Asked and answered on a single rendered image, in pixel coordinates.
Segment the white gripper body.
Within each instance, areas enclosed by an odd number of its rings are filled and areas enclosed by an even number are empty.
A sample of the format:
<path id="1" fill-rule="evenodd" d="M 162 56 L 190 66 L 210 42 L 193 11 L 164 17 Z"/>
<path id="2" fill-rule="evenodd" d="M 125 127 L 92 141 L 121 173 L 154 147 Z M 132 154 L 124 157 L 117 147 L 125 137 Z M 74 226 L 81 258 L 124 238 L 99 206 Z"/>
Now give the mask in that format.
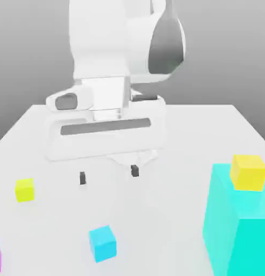
<path id="1" fill-rule="evenodd" d="M 116 162 L 149 162 L 165 141 L 166 104 L 162 97 L 134 96 L 121 117 L 91 111 L 51 113 L 45 153 L 51 161 L 110 156 Z"/>

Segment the small lime cube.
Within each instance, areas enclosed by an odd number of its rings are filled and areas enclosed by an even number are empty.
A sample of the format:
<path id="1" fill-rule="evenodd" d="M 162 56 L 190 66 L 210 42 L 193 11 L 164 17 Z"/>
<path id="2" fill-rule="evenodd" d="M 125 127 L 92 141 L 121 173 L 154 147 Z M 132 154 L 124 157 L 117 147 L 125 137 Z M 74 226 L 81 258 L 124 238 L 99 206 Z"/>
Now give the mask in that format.
<path id="1" fill-rule="evenodd" d="M 27 202 L 34 200 L 33 178 L 16 180 L 15 194 L 17 202 Z"/>

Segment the small light blue cube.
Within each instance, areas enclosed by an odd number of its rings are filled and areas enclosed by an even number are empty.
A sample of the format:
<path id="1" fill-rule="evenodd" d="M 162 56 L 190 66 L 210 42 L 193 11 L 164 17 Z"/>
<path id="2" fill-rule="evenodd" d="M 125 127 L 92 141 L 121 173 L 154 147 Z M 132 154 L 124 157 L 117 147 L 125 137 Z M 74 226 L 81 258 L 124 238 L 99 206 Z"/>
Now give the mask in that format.
<path id="1" fill-rule="evenodd" d="M 117 255 L 116 238 L 109 225 L 89 231 L 89 244 L 96 263 Z"/>

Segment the small yellow cube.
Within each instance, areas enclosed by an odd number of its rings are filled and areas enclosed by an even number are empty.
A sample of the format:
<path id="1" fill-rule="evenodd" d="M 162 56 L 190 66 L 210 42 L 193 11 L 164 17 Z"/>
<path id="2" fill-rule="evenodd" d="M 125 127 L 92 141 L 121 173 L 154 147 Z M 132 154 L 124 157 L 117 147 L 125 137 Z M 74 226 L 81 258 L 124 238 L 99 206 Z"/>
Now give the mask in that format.
<path id="1" fill-rule="evenodd" d="M 235 190 L 261 192 L 265 184 L 265 163 L 259 155 L 234 155 L 230 178 Z"/>

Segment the large turquoise box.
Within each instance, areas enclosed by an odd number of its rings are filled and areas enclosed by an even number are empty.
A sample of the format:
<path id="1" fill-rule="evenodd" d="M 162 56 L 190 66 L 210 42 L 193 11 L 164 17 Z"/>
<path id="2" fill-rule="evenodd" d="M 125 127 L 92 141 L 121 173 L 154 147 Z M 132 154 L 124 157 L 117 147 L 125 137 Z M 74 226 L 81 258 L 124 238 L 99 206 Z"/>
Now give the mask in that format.
<path id="1" fill-rule="evenodd" d="M 265 276 L 263 191 L 236 191 L 230 164 L 213 165 L 203 239 L 214 276 Z"/>

